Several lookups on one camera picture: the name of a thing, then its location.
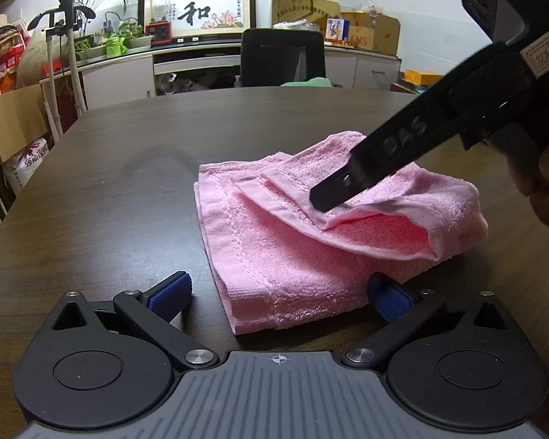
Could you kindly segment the cardboard box on floor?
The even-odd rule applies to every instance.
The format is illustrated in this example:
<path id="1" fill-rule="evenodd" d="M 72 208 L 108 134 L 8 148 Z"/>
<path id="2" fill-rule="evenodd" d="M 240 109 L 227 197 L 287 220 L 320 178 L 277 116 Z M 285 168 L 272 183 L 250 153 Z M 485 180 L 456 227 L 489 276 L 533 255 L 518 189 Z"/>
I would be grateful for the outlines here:
<path id="1" fill-rule="evenodd" d="M 0 95 L 0 165 L 48 131 L 39 84 Z"/>

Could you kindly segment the black office chair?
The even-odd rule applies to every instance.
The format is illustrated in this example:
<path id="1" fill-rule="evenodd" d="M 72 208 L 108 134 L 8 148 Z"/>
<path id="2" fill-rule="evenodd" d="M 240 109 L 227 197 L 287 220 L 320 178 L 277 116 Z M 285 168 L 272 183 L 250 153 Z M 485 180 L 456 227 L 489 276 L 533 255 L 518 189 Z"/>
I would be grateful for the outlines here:
<path id="1" fill-rule="evenodd" d="M 324 39 L 318 32 L 249 29 L 242 34 L 242 87 L 281 86 L 326 77 Z"/>

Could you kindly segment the potted green plant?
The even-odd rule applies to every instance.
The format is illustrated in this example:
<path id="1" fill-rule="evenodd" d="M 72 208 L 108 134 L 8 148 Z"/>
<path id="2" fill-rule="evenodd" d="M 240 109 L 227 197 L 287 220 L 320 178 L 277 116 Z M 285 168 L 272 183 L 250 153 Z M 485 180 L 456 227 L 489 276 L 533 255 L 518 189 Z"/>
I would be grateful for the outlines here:
<path id="1" fill-rule="evenodd" d="M 138 0 L 74 0 L 74 49 L 80 61 L 121 57 L 129 50 L 148 49 L 152 36 L 128 10 Z"/>

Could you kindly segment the pink terry towel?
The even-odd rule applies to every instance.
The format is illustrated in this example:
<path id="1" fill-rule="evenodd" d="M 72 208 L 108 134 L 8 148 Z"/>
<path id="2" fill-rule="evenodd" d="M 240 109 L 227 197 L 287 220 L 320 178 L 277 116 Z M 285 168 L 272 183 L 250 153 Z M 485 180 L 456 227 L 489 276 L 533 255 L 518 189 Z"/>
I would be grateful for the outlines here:
<path id="1" fill-rule="evenodd" d="M 316 210 L 311 187 L 361 140 L 346 131 L 296 155 L 201 165 L 200 231 L 235 334 L 359 308 L 372 274 L 408 281 L 487 237 L 477 188 L 415 164 L 329 212 Z"/>

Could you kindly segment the framed lotus calligraphy picture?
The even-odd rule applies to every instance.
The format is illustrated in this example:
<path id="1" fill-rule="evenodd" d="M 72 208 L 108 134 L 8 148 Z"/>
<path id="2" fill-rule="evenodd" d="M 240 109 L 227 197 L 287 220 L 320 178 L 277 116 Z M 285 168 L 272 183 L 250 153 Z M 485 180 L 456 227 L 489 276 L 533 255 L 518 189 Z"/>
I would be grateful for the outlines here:
<path id="1" fill-rule="evenodd" d="M 138 22 L 147 24 L 149 0 L 138 0 Z M 255 0 L 171 0 L 171 42 L 235 38 L 255 28 Z"/>

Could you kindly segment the green cushion on chair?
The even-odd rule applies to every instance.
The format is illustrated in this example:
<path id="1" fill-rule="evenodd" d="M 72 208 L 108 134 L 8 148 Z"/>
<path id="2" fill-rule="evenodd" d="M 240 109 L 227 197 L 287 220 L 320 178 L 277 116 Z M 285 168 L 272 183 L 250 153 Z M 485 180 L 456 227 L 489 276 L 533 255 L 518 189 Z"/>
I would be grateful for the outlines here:
<path id="1" fill-rule="evenodd" d="M 327 77 L 313 77 L 306 81 L 290 81 L 281 85 L 281 87 L 326 87 L 332 88 L 334 84 Z"/>

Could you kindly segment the flat leaning cardboard sheet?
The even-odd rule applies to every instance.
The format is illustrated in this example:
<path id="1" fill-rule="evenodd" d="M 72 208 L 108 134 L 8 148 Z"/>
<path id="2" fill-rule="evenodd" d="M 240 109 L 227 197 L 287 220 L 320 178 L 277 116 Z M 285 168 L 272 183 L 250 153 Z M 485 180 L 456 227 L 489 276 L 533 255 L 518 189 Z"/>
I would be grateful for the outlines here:
<path id="1" fill-rule="evenodd" d="M 327 20 L 340 15 L 340 5 L 334 0 L 272 0 L 272 24 L 304 20 L 321 30 Z"/>

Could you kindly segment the white rice sack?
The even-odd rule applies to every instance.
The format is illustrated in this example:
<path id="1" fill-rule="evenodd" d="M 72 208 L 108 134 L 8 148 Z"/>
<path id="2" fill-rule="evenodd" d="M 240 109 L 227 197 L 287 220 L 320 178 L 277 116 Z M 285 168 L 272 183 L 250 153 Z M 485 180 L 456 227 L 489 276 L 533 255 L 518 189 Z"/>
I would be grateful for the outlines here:
<path id="1" fill-rule="evenodd" d="M 13 155 L 4 165 L 4 176 L 15 196 L 27 185 L 28 180 L 49 154 L 45 138 L 39 138 L 25 149 Z"/>

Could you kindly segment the red blender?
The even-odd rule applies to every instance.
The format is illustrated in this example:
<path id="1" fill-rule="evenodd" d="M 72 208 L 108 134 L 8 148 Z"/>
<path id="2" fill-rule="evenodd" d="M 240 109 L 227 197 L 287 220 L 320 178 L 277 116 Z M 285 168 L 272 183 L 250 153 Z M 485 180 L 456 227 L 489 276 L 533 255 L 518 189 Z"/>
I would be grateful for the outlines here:
<path id="1" fill-rule="evenodd" d="M 149 0 L 149 16 L 145 33 L 152 38 L 151 46 L 161 46 L 171 42 L 170 10 L 171 0 Z"/>

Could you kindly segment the white low cabinet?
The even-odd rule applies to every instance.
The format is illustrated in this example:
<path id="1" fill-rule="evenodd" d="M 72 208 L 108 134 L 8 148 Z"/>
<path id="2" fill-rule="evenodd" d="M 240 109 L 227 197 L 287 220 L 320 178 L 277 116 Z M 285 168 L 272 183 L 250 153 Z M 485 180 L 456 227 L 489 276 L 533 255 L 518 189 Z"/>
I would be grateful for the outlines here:
<path id="1" fill-rule="evenodd" d="M 325 48 L 326 76 L 344 88 L 388 90 L 402 60 L 367 50 Z M 95 57 L 79 64 L 80 86 L 89 109 L 173 94 L 240 84 L 241 44 L 226 41 L 194 46 L 129 50 L 121 57 Z"/>

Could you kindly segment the orange flat box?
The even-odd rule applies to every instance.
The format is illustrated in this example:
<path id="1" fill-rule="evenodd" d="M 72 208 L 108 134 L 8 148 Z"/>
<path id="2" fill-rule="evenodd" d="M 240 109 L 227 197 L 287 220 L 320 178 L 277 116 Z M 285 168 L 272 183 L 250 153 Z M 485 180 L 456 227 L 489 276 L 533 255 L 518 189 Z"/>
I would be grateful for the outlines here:
<path id="1" fill-rule="evenodd" d="M 442 79 L 442 74 L 431 71 L 405 70 L 404 80 L 417 86 L 431 86 Z"/>

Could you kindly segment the large cardboard box right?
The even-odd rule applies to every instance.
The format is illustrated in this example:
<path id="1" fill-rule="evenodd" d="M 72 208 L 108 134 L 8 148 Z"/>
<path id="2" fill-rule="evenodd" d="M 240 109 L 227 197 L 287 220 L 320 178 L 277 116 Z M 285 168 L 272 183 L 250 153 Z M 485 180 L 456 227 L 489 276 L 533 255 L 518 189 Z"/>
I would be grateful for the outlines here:
<path id="1" fill-rule="evenodd" d="M 396 56 L 400 40 L 400 21 L 397 18 L 366 12 L 342 12 L 349 22 L 348 45 L 387 56 Z"/>

